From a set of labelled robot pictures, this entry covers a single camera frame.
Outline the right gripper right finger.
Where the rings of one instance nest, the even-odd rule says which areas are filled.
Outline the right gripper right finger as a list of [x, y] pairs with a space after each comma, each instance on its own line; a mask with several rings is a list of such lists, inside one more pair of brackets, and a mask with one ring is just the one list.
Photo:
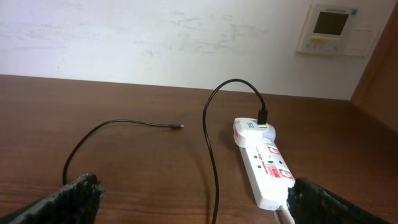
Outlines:
[[306, 178], [288, 189], [287, 206], [298, 224], [389, 224]]

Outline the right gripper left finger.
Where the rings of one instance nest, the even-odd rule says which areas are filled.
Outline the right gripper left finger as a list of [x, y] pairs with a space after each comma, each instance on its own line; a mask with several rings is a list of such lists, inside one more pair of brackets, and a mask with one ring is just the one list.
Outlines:
[[1, 223], [94, 224], [104, 193], [94, 174], [84, 174], [41, 200], [1, 217]]

